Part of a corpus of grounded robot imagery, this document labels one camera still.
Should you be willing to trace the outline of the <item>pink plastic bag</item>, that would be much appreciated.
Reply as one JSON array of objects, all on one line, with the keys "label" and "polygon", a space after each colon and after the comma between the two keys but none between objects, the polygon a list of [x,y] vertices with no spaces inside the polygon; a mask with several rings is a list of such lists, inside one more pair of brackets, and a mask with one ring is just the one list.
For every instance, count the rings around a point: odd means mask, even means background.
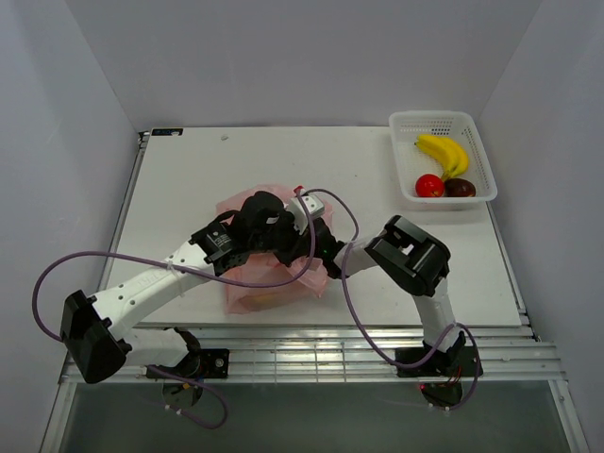
[{"label": "pink plastic bag", "polygon": [[[239,210],[245,199],[258,191],[271,193],[283,202],[294,196],[294,190],[288,186],[260,184],[219,202],[216,212],[223,214],[229,210]],[[298,259],[287,267],[272,254],[253,255],[244,266],[226,272],[225,278],[248,283],[281,282],[297,274],[304,264],[303,259]],[[247,314],[284,306],[305,297],[319,298],[325,291],[327,282],[326,267],[319,259],[315,259],[304,276],[286,286],[253,289],[226,285],[224,311],[227,314]]]}]

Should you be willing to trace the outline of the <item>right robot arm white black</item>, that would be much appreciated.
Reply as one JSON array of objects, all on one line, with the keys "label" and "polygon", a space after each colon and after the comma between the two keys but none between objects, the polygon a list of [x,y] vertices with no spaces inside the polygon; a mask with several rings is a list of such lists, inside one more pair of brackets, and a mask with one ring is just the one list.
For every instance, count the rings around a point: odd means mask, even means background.
[{"label": "right robot arm white black", "polygon": [[[400,215],[392,217],[377,236],[347,243],[336,240],[317,220],[314,239],[315,257],[329,277],[342,282],[345,303],[361,336],[400,376],[481,373],[476,340],[452,310],[447,284],[451,253],[443,242]],[[422,345],[398,348],[394,358],[371,338],[349,292],[348,279],[374,267],[411,296],[423,329]]]}]

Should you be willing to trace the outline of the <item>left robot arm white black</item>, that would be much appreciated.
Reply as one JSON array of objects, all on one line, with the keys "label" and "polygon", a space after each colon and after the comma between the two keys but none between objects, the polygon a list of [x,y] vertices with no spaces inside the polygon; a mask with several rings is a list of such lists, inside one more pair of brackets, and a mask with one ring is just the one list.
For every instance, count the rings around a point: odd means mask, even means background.
[{"label": "left robot arm white black", "polygon": [[283,202],[259,191],[239,210],[220,214],[193,233],[158,265],[91,296],[81,291],[68,296],[60,338],[84,380],[101,382],[125,365],[155,365],[184,378],[199,374],[201,348],[191,333],[140,328],[141,320],[198,285],[222,280],[254,254],[273,253],[286,264],[311,258],[313,222],[324,211],[312,195]]}]

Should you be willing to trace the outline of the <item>yellow fake banana bunch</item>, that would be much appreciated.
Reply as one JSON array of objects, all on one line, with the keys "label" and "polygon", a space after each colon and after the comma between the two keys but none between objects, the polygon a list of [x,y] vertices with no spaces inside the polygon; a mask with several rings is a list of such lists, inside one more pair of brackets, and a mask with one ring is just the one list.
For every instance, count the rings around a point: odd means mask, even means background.
[{"label": "yellow fake banana bunch", "polygon": [[443,182],[464,175],[469,168],[465,150],[448,137],[422,134],[416,138],[415,146],[441,165]]}]

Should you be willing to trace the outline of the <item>dark label on table corner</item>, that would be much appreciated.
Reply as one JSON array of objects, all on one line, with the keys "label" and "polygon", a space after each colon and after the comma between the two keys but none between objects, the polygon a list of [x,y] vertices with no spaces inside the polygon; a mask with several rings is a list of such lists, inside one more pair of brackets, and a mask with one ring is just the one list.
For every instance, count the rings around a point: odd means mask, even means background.
[{"label": "dark label on table corner", "polygon": [[182,134],[182,128],[153,128],[151,130],[151,135],[158,137],[178,137]]}]

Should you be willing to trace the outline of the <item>white plastic basket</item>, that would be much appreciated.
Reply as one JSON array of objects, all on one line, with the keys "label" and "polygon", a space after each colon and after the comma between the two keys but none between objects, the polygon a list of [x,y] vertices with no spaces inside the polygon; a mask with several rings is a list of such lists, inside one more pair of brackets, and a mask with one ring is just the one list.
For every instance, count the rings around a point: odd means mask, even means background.
[{"label": "white plastic basket", "polygon": [[473,118],[461,111],[407,110],[389,118],[403,196],[415,207],[467,209],[497,196]]}]

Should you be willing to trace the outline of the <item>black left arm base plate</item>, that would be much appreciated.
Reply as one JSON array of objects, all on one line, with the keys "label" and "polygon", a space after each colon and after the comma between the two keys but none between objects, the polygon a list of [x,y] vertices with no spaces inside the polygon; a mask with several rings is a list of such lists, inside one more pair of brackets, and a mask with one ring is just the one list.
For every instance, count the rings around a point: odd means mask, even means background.
[{"label": "black left arm base plate", "polygon": [[227,378],[230,350],[227,348],[202,348],[188,353],[176,366],[151,365],[146,367],[147,378],[159,378],[160,374],[189,379]]}]

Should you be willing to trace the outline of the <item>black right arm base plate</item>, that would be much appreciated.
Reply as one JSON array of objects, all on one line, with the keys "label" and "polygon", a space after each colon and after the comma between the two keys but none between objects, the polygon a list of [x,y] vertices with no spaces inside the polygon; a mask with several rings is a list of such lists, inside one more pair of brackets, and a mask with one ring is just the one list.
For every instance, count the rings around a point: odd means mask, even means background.
[{"label": "black right arm base plate", "polygon": [[[423,359],[428,353],[425,346],[402,347],[394,351],[394,358],[401,363],[412,363]],[[478,365],[473,347],[464,345],[458,349],[449,348],[446,352],[437,350],[423,365],[412,369],[397,369],[400,378],[472,378],[478,370],[483,376],[482,365]]]}]

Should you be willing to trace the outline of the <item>aluminium table edge rail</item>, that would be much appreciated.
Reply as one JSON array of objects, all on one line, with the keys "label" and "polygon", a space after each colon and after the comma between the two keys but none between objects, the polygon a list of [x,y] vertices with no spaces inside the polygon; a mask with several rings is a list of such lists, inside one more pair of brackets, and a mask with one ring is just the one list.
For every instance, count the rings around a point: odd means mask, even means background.
[{"label": "aluminium table edge rail", "polygon": [[[553,343],[527,326],[472,328],[484,381],[563,380]],[[352,327],[201,327],[202,346],[229,350],[229,383],[394,382],[394,368]]]}]

